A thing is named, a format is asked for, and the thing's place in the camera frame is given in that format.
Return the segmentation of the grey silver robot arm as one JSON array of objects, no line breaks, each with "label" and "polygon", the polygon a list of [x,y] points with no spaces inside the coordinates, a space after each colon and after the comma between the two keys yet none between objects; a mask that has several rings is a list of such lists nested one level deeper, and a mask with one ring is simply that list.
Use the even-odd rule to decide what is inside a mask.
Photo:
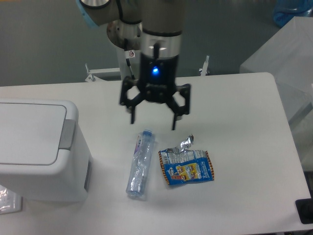
[{"label": "grey silver robot arm", "polygon": [[122,80],[120,105],[135,121],[142,101],[165,103],[173,124],[190,113],[191,85],[176,85],[176,71],[186,10],[184,0],[78,0],[87,24],[99,27],[116,23],[115,31],[125,50],[140,49],[139,76]]}]

